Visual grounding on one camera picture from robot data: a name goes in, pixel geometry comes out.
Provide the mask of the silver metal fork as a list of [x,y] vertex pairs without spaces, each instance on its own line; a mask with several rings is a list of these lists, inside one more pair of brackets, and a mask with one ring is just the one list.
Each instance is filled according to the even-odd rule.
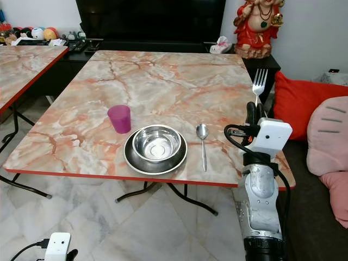
[[266,68],[258,68],[254,75],[252,92],[256,95],[255,104],[259,103],[259,97],[264,92],[266,80],[268,79],[269,70]]

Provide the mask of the red cushion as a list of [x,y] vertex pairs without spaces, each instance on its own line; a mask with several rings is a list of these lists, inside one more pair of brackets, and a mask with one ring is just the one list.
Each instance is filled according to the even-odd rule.
[[291,141],[306,141],[307,127],[315,109],[323,101],[340,96],[348,96],[348,86],[293,80],[278,71],[273,115],[291,125]]

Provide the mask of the silver metal spoon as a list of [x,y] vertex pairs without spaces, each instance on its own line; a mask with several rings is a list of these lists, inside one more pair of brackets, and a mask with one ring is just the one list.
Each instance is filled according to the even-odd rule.
[[207,153],[206,153],[206,137],[209,132],[207,125],[202,123],[196,127],[196,135],[201,139],[201,150],[202,150],[202,169],[207,172]]

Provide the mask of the pink plush cushion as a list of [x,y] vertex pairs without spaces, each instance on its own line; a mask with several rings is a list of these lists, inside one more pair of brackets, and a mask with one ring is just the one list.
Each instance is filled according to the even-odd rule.
[[310,117],[307,136],[308,169],[328,188],[335,219],[348,229],[348,96],[323,101]]

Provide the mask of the white pink tissue pack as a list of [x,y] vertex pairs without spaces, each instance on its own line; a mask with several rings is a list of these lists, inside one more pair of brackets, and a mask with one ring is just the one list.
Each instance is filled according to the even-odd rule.
[[232,45],[229,43],[229,39],[222,35],[219,37],[215,45],[211,45],[209,52],[211,54],[226,54],[231,47]]

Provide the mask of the red laughing Buddha statue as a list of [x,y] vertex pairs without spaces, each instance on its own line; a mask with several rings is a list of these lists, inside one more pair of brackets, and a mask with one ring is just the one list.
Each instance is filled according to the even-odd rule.
[[237,43],[234,52],[242,59],[264,59],[271,55],[271,38],[283,25],[280,8],[285,0],[245,0],[233,20]]

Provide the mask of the marble-pattern folding table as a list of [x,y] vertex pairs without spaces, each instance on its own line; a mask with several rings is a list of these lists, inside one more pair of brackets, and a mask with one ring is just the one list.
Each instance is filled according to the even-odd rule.
[[1,112],[9,111],[14,121],[14,131],[2,138],[2,150],[19,132],[14,102],[66,52],[65,46],[0,46]]
[[253,100],[252,81],[238,55],[98,51],[53,104],[67,111],[58,123],[94,122],[104,141],[108,133],[126,135],[108,118],[113,106],[228,101],[246,106]]

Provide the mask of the stainless steel bowl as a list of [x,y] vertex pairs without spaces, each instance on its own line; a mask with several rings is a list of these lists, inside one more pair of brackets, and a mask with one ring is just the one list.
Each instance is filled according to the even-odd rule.
[[133,134],[132,146],[143,160],[159,163],[174,157],[181,149],[183,137],[167,125],[147,125]]

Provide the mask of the stainless steel plate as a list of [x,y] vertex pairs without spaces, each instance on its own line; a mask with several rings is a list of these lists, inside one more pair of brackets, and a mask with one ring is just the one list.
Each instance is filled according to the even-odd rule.
[[149,176],[157,176],[174,171],[178,167],[182,166],[182,164],[184,164],[188,153],[187,141],[184,136],[182,136],[182,147],[174,157],[161,161],[159,163],[152,163],[143,160],[136,155],[136,152],[133,150],[132,146],[133,134],[130,134],[130,136],[128,137],[123,154],[125,161],[127,162],[127,164],[129,164],[129,166],[132,167],[132,169],[134,169],[134,171],[141,172],[142,174]]

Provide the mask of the white blue toy ball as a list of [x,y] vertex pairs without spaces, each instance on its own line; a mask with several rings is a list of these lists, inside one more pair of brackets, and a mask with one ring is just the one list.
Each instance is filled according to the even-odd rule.
[[42,27],[33,27],[32,32],[30,33],[32,38],[35,40],[44,40],[44,28]]

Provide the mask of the purple plastic cup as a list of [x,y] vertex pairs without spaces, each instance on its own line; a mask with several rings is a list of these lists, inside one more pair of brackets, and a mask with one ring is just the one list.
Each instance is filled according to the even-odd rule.
[[107,115],[117,133],[126,134],[131,131],[131,109],[129,106],[113,106],[108,110]]

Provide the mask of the black flat television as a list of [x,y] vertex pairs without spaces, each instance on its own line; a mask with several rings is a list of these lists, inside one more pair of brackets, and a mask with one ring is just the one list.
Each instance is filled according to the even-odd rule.
[[226,0],[76,0],[89,38],[119,41],[212,42]]

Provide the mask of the orange yellow toy ball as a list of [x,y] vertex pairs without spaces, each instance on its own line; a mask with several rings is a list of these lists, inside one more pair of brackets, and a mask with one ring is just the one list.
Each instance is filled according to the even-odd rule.
[[59,33],[54,27],[47,27],[43,29],[43,37],[45,40],[55,40],[59,38]]

